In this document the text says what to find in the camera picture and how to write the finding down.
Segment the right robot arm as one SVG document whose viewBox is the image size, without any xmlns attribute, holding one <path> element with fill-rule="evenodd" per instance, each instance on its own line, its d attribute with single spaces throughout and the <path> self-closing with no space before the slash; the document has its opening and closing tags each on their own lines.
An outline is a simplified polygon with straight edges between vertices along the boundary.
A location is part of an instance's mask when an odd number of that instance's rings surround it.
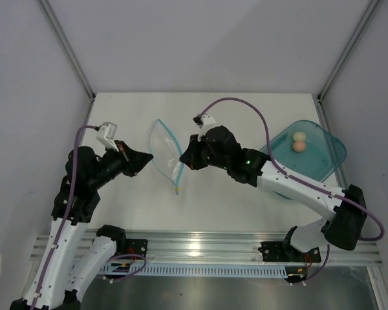
<svg viewBox="0 0 388 310">
<path fill-rule="evenodd" d="M 298 181 L 291 170 L 280 169 L 269 155 L 241 147 L 224 126 L 213 127 L 203 136 L 192 135 L 180 161 L 193 171 L 220 168 L 238 183 L 274 191 L 318 213 L 319 220 L 288 231 L 282 252 L 289 260 L 298 260 L 321 245 L 352 251 L 360 239 L 366 219 L 360 188 L 327 187 L 305 176 Z"/>
</svg>

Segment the clear zip top bag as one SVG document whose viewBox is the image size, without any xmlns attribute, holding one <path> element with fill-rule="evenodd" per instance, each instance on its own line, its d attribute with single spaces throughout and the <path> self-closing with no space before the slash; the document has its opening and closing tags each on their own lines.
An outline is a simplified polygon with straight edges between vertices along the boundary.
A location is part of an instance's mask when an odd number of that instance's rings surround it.
<svg viewBox="0 0 388 310">
<path fill-rule="evenodd" d="M 171 182 L 175 194 L 179 195 L 180 180 L 184 170 L 180 162 L 182 149 L 175 135 L 161 119 L 153 122 L 147 147 L 153 155 L 155 169 Z"/>
</svg>

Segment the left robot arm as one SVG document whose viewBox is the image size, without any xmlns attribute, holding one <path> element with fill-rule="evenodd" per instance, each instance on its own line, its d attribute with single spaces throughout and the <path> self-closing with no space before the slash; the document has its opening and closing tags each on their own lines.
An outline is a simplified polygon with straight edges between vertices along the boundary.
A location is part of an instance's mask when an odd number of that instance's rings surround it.
<svg viewBox="0 0 388 310">
<path fill-rule="evenodd" d="M 26 295 L 11 309 L 80 309 L 84 294 L 111 258 L 128 257 L 124 229 L 104 225 L 91 248 L 78 262 L 74 256 L 100 202 L 98 190 L 115 177 L 136 176 L 153 155 L 138 152 L 123 141 L 103 156 L 88 146 L 75 147 L 65 165 L 67 172 L 54 199 L 47 246 L 35 279 Z"/>
</svg>

